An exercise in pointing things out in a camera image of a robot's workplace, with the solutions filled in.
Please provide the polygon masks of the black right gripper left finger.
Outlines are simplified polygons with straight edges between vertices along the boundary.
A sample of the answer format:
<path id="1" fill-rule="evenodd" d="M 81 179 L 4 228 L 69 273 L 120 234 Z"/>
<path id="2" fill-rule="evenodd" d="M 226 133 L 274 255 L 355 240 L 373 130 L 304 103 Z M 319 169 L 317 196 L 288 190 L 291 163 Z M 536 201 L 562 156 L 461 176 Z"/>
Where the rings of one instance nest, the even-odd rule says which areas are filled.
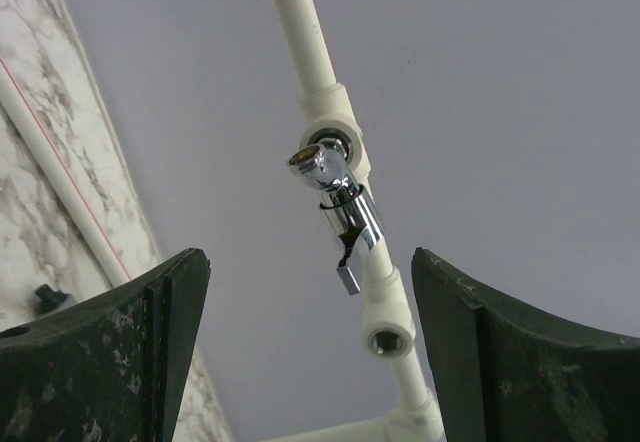
<path id="1" fill-rule="evenodd" d="M 4 441 L 172 440 L 210 262 L 186 249 L 147 273 L 1 334 Z"/>

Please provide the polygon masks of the chrome metal faucet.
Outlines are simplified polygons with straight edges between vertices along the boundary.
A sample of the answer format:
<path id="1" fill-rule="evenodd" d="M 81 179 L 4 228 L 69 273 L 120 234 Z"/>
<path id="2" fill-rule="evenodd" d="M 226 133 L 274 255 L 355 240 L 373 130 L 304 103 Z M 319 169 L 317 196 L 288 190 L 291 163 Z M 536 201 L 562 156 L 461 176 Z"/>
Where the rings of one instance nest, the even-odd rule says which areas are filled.
<path id="1" fill-rule="evenodd" d="M 320 198 L 319 210 L 341 247 L 336 272 L 350 295 L 361 292 L 365 262 L 384 236 L 368 189 L 349 167 L 350 146 L 324 137 L 299 149 L 287 167 Z"/>

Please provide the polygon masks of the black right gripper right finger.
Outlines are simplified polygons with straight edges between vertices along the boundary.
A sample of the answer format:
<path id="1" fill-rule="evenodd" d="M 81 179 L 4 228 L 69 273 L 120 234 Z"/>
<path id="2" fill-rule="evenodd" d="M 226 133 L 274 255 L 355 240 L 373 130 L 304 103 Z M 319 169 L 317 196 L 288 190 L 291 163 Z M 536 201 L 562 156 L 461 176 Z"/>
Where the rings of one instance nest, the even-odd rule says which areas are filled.
<path id="1" fill-rule="evenodd" d="M 411 277 L 447 440 L 638 440 L 638 338 L 552 315 L 424 248 Z"/>

